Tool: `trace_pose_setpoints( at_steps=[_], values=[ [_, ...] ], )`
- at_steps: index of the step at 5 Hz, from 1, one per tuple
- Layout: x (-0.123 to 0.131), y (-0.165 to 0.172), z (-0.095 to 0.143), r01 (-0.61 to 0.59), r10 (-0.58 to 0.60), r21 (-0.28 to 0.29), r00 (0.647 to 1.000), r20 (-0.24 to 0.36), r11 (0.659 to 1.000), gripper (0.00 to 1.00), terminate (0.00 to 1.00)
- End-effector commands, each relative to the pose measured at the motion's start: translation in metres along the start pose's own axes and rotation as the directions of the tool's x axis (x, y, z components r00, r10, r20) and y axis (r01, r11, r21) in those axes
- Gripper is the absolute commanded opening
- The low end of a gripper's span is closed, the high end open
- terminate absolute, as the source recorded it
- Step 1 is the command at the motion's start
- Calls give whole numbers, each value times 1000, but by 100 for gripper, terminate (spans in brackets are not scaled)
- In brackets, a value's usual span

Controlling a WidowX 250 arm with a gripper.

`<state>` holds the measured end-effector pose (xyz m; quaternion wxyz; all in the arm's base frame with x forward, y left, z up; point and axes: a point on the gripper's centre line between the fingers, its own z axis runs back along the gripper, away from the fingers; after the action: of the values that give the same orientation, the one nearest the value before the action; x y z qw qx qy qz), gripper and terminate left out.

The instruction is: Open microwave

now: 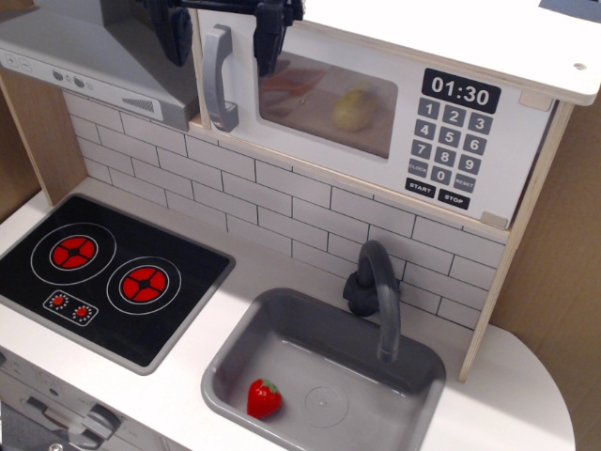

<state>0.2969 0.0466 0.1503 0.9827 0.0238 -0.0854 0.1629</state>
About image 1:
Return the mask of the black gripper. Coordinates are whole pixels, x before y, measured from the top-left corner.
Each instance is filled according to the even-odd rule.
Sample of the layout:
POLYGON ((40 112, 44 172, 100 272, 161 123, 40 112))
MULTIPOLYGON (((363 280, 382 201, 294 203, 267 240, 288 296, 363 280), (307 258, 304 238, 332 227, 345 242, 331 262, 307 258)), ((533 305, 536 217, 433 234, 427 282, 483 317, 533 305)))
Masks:
POLYGON ((254 15, 254 58, 260 77, 275 72, 286 29, 305 13, 302 0, 149 0, 141 4, 148 10, 165 56, 178 67, 186 64, 192 51, 193 26, 187 8, 254 15))

